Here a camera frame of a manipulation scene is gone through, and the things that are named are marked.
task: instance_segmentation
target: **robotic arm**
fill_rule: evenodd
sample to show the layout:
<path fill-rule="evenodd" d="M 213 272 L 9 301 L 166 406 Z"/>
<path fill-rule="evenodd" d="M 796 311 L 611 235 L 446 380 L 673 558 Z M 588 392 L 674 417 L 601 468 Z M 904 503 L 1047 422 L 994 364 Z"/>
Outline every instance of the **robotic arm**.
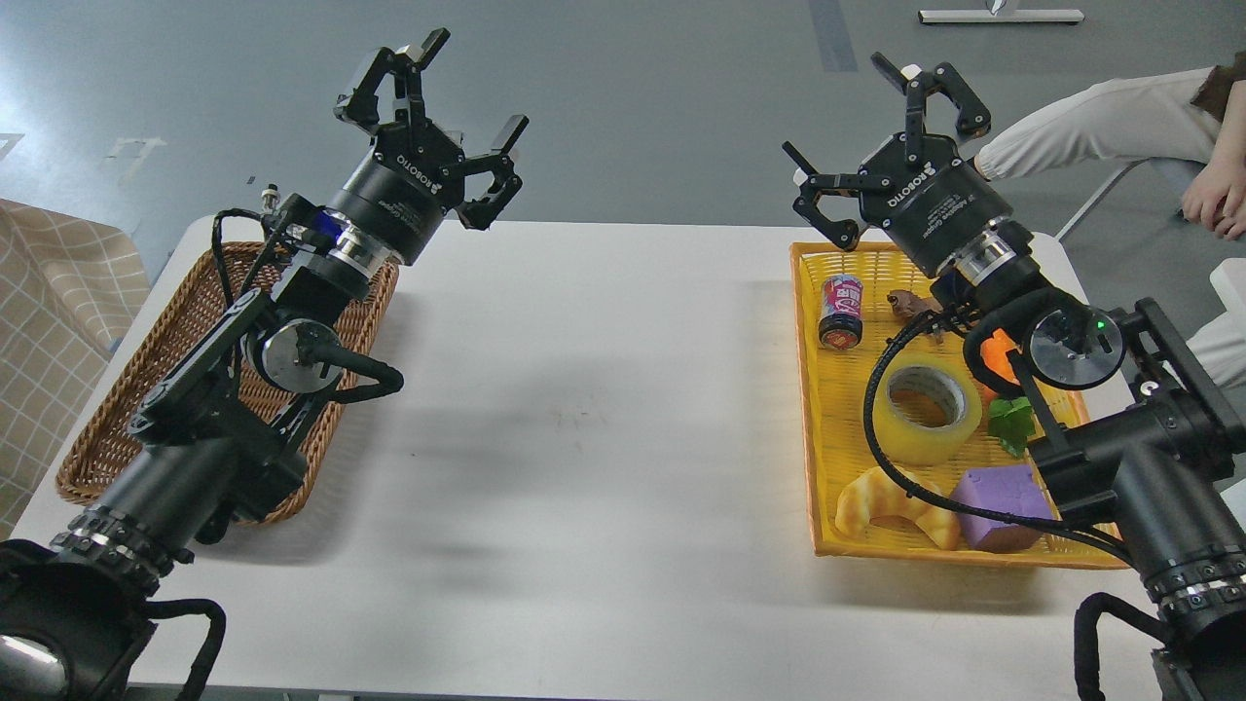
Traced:
<path fill-rule="evenodd" d="M 371 147 L 328 207 L 292 194 L 255 218 L 267 243 L 237 299 L 178 366 L 142 401 L 130 433 L 142 453 L 59 534 L 51 548 L 0 544 L 0 697 L 17 701 L 117 700 L 155 620 L 208 616 L 208 640 L 181 699 L 198 699 L 224 635 L 224 613 L 209 600 L 153 603 L 159 579 L 188 564 L 191 539 L 216 543 L 233 520 L 263 519 L 303 484 L 298 448 L 329 402 L 396 392 L 394 369 L 344 347 L 333 324 L 390 258 L 411 264 L 451 209 L 487 228 L 522 186 L 510 152 L 527 117 L 510 120 L 493 148 L 465 157 L 426 115 L 420 76 L 450 32 L 439 29 L 417 52 L 380 49 L 334 115 L 371 136 Z M 391 76 L 394 121 L 381 123 L 376 90 Z M 492 184 L 465 200 L 465 178 Z M 267 198 L 275 199 L 269 191 Z M 270 293 L 248 289 L 282 244 L 289 265 Z M 270 422 L 238 400 L 245 359 L 268 383 L 293 393 Z M 374 385 L 338 390 L 343 370 Z"/>
<path fill-rule="evenodd" d="M 805 176 L 792 204 L 796 213 L 851 250 L 861 227 L 830 220 L 817 200 L 856 197 L 861 217 L 936 280 L 931 289 L 946 309 L 915 318 L 880 359 L 863 412 L 871 452 L 910 497 L 1074 538 L 1139 573 L 1158 619 L 1105 594 L 1089 598 L 1078 611 L 1074 660 L 1082 699 L 1103 699 L 1094 630 L 1103 613 L 1163 644 L 1153 662 L 1165 700 L 1240 699 L 1246 685 L 1246 533 L 1211 483 L 1232 474 L 1232 454 L 1246 452 L 1246 427 L 1154 300 L 1138 301 L 1133 311 L 1104 311 L 1052 285 L 1030 258 L 1033 234 L 1012 218 L 1007 202 L 959 157 L 952 138 L 926 133 L 925 101 L 936 92 L 958 107 L 962 137 L 989 128 L 989 112 L 956 68 L 941 64 L 933 72 L 917 66 L 900 71 L 881 54 L 873 62 L 905 93 L 905 131 L 855 174 L 819 173 L 784 143 Z M 883 454 L 873 436 L 873 396 L 903 345 L 936 324 L 964 335 L 966 365 L 979 382 L 1006 398 L 1029 398 L 1045 435 L 1030 443 L 1030 457 L 1062 520 L 953 502 L 908 481 Z M 982 341 L 999 327 L 1019 339 L 1019 352 L 1009 355 L 1019 386 L 982 361 Z M 1138 369 L 1130 383 L 1136 403 L 1075 430 L 1058 425 L 1035 379 L 1065 390 L 1094 387 L 1116 374 L 1126 354 Z M 1113 522 L 1121 540 L 1093 528 Z"/>

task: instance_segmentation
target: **green leaf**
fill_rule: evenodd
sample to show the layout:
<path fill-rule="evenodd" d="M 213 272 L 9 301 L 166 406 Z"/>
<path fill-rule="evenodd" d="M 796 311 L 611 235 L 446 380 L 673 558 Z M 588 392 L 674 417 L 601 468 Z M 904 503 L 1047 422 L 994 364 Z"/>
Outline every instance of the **green leaf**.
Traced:
<path fill-rule="evenodd" d="M 1001 448 L 1014 458 L 1024 456 L 1029 437 L 1038 433 L 1029 400 L 996 400 L 991 403 L 988 417 L 987 436 L 998 438 Z"/>

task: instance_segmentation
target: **person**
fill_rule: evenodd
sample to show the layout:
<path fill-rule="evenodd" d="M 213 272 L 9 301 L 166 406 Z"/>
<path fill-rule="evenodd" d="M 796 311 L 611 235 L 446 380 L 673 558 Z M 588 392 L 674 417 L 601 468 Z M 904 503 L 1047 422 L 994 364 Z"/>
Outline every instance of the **person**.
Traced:
<path fill-rule="evenodd" d="M 1001 179 L 1153 157 L 1206 163 L 1181 197 L 1185 218 L 1230 240 L 1246 233 L 1246 51 L 1230 66 L 1094 85 L 1006 128 L 972 162 Z"/>

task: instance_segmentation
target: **chair leg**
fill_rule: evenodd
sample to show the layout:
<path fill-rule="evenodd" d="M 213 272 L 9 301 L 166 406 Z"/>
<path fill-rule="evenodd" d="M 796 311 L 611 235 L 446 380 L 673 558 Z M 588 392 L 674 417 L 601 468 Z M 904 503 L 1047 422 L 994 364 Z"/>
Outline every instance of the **chair leg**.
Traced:
<path fill-rule="evenodd" d="M 1079 223 L 1082 223 L 1082 219 L 1087 218 L 1090 210 L 1098 207 L 1099 202 L 1101 202 L 1103 198 L 1106 197 L 1109 192 L 1111 192 L 1111 188 L 1116 187 L 1116 183 L 1120 182 L 1120 178 L 1125 177 L 1125 173 L 1134 169 L 1141 162 L 1143 161 L 1130 161 L 1124 166 L 1120 166 L 1120 168 L 1118 168 L 1116 172 L 1111 173 L 1111 176 L 1109 176 L 1108 179 L 1099 186 L 1099 189 L 1095 189 L 1094 194 L 1091 194 L 1090 198 L 1087 199 L 1087 203 L 1082 204 L 1082 208 L 1078 209 L 1075 214 L 1073 214 L 1073 218 L 1070 218 L 1068 223 L 1065 223 L 1064 227 L 1060 228 L 1059 233 L 1055 234 L 1055 239 L 1063 240 L 1065 235 L 1072 233 L 1073 229 L 1077 228 Z"/>
<path fill-rule="evenodd" d="M 1200 163 L 1199 161 L 1184 161 L 1180 158 L 1149 158 L 1146 162 L 1168 181 L 1177 197 L 1185 194 L 1186 188 L 1190 187 L 1194 178 L 1199 177 L 1202 168 L 1207 167 L 1206 163 Z"/>

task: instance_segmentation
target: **black cable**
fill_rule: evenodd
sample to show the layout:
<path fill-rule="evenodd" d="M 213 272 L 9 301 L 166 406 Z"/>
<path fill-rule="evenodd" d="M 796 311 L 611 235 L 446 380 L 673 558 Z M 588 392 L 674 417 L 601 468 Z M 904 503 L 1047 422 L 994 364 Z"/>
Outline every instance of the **black cable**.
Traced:
<path fill-rule="evenodd" d="M 234 293 L 233 285 L 229 283 L 229 263 L 226 259 L 224 235 L 221 229 L 221 222 L 231 217 L 257 220 L 264 227 L 265 237 L 268 235 L 268 227 L 264 225 L 263 217 L 250 209 L 222 209 L 212 218 L 212 259 L 217 266 L 217 275 L 221 278 L 221 294 L 224 296 L 224 309 L 229 309 L 233 305 Z M 249 280 L 244 279 L 242 286 L 238 289 L 238 294 L 240 295 L 245 291 L 247 286 L 249 286 Z M 242 386 L 242 342 L 232 345 L 222 361 L 233 369 L 234 395 L 237 396 L 238 388 Z"/>
<path fill-rule="evenodd" d="M 1073 679 L 1082 701 L 1104 701 L 1099 689 L 1099 616 L 1111 614 L 1130 626 L 1168 646 L 1170 629 L 1159 619 L 1138 610 L 1133 604 L 1103 591 L 1091 594 L 1073 616 Z"/>
<path fill-rule="evenodd" d="M 939 324 L 943 327 L 951 329 L 952 332 L 964 337 L 973 329 L 973 324 L 982 318 L 982 311 L 977 308 L 969 308 L 967 305 L 957 305 L 951 309 L 943 309 Z"/>
<path fill-rule="evenodd" d="M 339 405 L 353 405 L 366 402 L 386 395 L 394 395 L 402 390 L 402 374 L 368 356 L 355 354 L 349 347 L 343 347 L 336 342 L 319 342 L 309 347 L 300 347 L 300 356 L 305 355 L 309 361 L 320 361 L 330 366 L 338 366 L 351 371 L 361 377 L 376 381 L 376 385 L 365 385 L 350 390 L 339 390 L 330 397 Z"/>
<path fill-rule="evenodd" d="M 900 350 L 902 350 L 910 340 L 925 332 L 937 320 L 938 316 L 930 310 L 915 315 L 912 320 L 910 320 L 908 324 L 901 329 L 896 337 L 888 339 L 887 347 L 883 350 L 882 356 L 878 357 L 878 361 L 873 367 L 873 374 L 871 374 L 870 381 L 866 383 L 861 420 L 865 428 L 866 445 L 868 445 L 870 453 L 873 454 L 873 458 L 877 461 L 878 467 L 882 468 L 882 472 L 886 473 L 892 482 L 903 488 L 906 497 L 916 497 L 927 504 L 932 504 L 949 512 L 992 519 L 1007 524 L 1023 525 L 1040 533 L 1067 538 L 1069 540 L 1098 548 L 1123 563 L 1130 564 L 1129 554 L 1125 550 L 1124 543 L 1103 532 L 1078 529 L 1064 522 L 1054 519 L 1039 519 L 1033 517 L 1020 517 L 1006 512 L 979 509 L 977 507 L 971 507 L 968 504 L 948 499 L 947 497 L 931 492 L 908 479 L 890 459 L 887 459 L 886 453 L 882 451 L 882 446 L 878 445 L 878 437 L 873 428 L 873 405 L 878 393 L 878 387 L 882 385 L 882 376 L 886 374 L 887 366 L 891 365 L 891 361 L 900 355 Z"/>
<path fill-rule="evenodd" d="M 182 685 L 182 692 L 177 695 L 177 701 L 198 701 L 203 695 L 203 689 L 208 685 L 208 675 L 217 664 L 217 655 L 221 654 L 221 645 L 226 639 L 226 611 L 219 604 L 211 599 L 178 599 L 176 601 L 147 601 L 140 613 L 152 620 L 177 619 L 181 616 L 199 615 L 208 619 L 208 634 L 199 646 L 199 654 L 191 662 L 191 674 Z"/>
<path fill-rule="evenodd" d="M 226 298 L 226 309 L 228 309 L 234 303 L 233 285 L 229 284 L 229 265 L 226 261 L 226 249 L 223 243 L 223 232 L 221 230 L 221 222 L 238 217 L 243 219 L 253 219 L 263 224 L 264 219 L 257 212 L 250 209 L 222 209 L 217 212 L 217 215 L 212 218 L 212 256 L 217 264 L 217 274 L 221 276 L 221 291 Z"/>
<path fill-rule="evenodd" d="M 264 227 L 264 247 L 259 249 L 255 254 L 255 259 L 250 263 L 250 268 L 247 270 L 247 275 L 242 279 L 242 286 L 238 288 L 238 294 L 242 294 L 250 289 L 250 285 L 255 281 L 255 275 L 259 270 L 268 263 L 268 259 L 273 256 L 273 252 L 277 249 L 277 244 L 282 243 L 287 248 L 290 248 L 289 240 L 287 240 L 282 234 L 268 228 L 263 220 L 259 222 Z"/>

